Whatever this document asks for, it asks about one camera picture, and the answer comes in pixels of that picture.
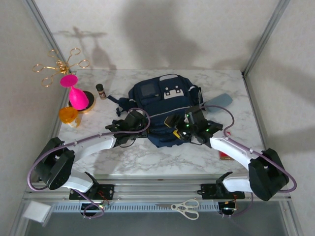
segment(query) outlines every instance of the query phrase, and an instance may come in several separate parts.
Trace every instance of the black lid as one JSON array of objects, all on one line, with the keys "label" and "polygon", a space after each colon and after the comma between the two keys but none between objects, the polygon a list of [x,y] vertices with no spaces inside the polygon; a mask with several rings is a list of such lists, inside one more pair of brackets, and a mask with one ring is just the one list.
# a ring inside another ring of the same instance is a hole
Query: black lid
[{"label": "black lid", "polygon": [[102,84],[97,84],[95,87],[96,87],[97,91],[99,91],[99,92],[104,90]]}]

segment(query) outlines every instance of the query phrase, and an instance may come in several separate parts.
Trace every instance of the white patch on backpack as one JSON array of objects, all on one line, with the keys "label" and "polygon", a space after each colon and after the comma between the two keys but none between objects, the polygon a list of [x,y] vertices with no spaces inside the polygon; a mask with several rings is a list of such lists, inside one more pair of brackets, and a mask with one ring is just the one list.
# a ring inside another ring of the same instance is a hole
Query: white patch on backpack
[{"label": "white patch on backpack", "polygon": [[159,80],[162,81],[162,80],[167,80],[167,79],[172,79],[172,78],[178,78],[178,76],[175,74],[164,75],[164,76],[161,76]]},{"label": "white patch on backpack", "polygon": [[179,97],[179,96],[184,96],[183,90],[178,88],[178,85],[175,86],[175,89],[173,90],[168,90],[168,87],[165,88],[165,93],[164,93],[164,99],[169,99],[172,97]]}]

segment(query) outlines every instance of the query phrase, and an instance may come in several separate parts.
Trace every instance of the white wall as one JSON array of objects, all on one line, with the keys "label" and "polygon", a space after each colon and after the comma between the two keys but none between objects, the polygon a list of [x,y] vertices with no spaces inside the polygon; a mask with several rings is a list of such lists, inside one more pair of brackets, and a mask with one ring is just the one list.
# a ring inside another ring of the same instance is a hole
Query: white wall
[{"label": "white wall", "polygon": [[35,0],[91,68],[244,69],[279,0]]},{"label": "white wall", "polygon": [[305,236],[315,235],[314,9],[291,0],[249,78],[268,146],[298,182],[291,195]]},{"label": "white wall", "polygon": [[58,82],[44,88],[36,63],[54,65],[22,1],[0,7],[0,235],[8,234],[31,164],[48,140],[63,94]]}]

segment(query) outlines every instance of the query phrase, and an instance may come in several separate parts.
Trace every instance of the metal bar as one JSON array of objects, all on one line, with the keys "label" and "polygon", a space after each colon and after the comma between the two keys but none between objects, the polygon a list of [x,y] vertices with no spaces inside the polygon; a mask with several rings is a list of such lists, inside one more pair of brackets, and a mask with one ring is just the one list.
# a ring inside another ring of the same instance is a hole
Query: metal bar
[{"label": "metal bar", "polygon": [[[111,183],[111,180],[99,181],[100,184]],[[200,179],[191,180],[189,183],[183,181],[183,179],[168,179],[165,181],[160,181],[157,179],[148,180],[143,184],[143,180],[118,180],[115,184],[115,194],[113,201],[119,202],[167,202],[167,201],[185,201],[187,199],[196,198],[202,201],[200,195],[197,194],[197,190],[200,189],[200,184],[202,183],[214,183],[215,179]],[[43,187],[45,183],[34,183],[35,187]],[[60,188],[58,190],[45,189],[40,192],[32,191],[27,188],[23,199],[24,200],[38,200],[41,202],[60,202],[60,201],[70,201],[69,189]],[[239,201],[250,201],[250,193],[245,194],[245,199]],[[223,202],[228,199],[223,200],[210,200],[213,202]],[[271,201],[290,201],[289,194],[276,194]]]},{"label": "metal bar", "polygon": [[58,47],[50,29],[48,28],[46,21],[41,15],[36,3],[34,0],[23,0],[26,8],[29,10],[31,17],[34,19],[36,26],[39,28],[40,32],[43,34],[44,40],[48,43],[49,48],[58,50],[59,57],[61,60],[65,61],[63,53]]},{"label": "metal bar", "polygon": [[244,72],[243,72],[243,76],[244,79],[247,78],[247,76],[249,75],[250,71],[252,70],[253,66],[255,65],[256,61],[258,60],[261,52],[263,51],[264,47],[266,46],[266,43],[268,42],[272,32],[274,31],[276,25],[278,24],[281,16],[283,15],[286,7],[288,6],[290,0],[280,0],[276,9],[274,10],[255,50],[254,53],[252,54],[250,60],[248,61]]},{"label": "metal bar", "polygon": [[265,131],[265,128],[263,126],[263,122],[261,120],[259,109],[257,107],[257,102],[252,97],[252,87],[249,86],[250,80],[245,80],[244,79],[244,84],[245,84],[245,88],[246,88],[246,92],[247,92],[248,98],[250,100],[250,104],[251,104],[251,107],[252,107],[252,112],[253,112],[254,117],[255,117],[256,125],[258,127],[260,139],[261,139],[261,142],[262,142],[262,145],[263,145],[264,149],[266,150],[267,149],[267,144],[266,144],[266,133],[267,132]]},{"label": "metal bar", "polygon": [[27,203],[22,200],[19,209],[16,213],[13,225],[11,227],[9,236],[23,236],[25,235],[29,220],[22,216],[23,212],[26,209]]},{"label": "metal bar", "polygon": [[283,221],[289,236],[303,236],[302,228],[297,220],[292,202],[279,202]]},{"label": "metal bar", "polygon": [[[60,50],[58,44],[56,43],[50,29],[48,28],[43,16],[41,15],[35,1],[34,0],[23,0],[23,2],[24,2],[24,5],[26,6],[27,10],[29,11],[30,16],[34,19],[34,23],[36,24],[37,28],[39,29],[39,31],[43,35],[43,38],[44,38],[45,42],[47,43],[48,47],[50,49],[58,50],[58,52],[59,52],[58,57],[61,60],[65,61],[65,57],[63,56],[62,51]],[[68,93],[69,93],[68,89],[65,88],[63,96],[61,98],[60,108],[58,109],[58,111],[62,107],[65,107],[67,100],[68,100]],[[58,114],[56,114],[54,125],[52,127],[52,130],[51,130],[49,136],[48,136],[49,139],[58,136],[60,126],[61,126],[61,121],[58,118]]]},{"label": "metal bar", "polygon": [[[56,213],[78,213],[82,212],[82,203],[58,203],[53,204],[53,212]],[[219,204],[214,202],[200,202],[199,207],[194,209],[198,212],[219,211]],[[176,212],[170,208],[156,206],[156,203],[113,203],[105,207],[106,213],[121,212]],[[87,210],[87,212],[99,212],[99,210]]]}]

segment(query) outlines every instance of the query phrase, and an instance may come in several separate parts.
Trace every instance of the black circular base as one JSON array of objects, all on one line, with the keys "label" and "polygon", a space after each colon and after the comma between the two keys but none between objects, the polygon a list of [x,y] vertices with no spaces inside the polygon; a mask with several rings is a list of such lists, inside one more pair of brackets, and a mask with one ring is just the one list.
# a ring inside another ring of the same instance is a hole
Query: black circular base
[{"label": "black circular base", "polygon": [[88,104],[88,106],[87,106],[85,109],[78,110],[78,112],[80,112],[80,113],[85,113],[85,112],[90,111],[90,110],[93,108],[94,104],[95,104],[94,95],[93,95],[91,92],[89,92],[89,91],[83,91],[83,92],[84,92],[84,94],[87,96],[87,98],[88,98],[88,100],[89,100],[89,104]]}]

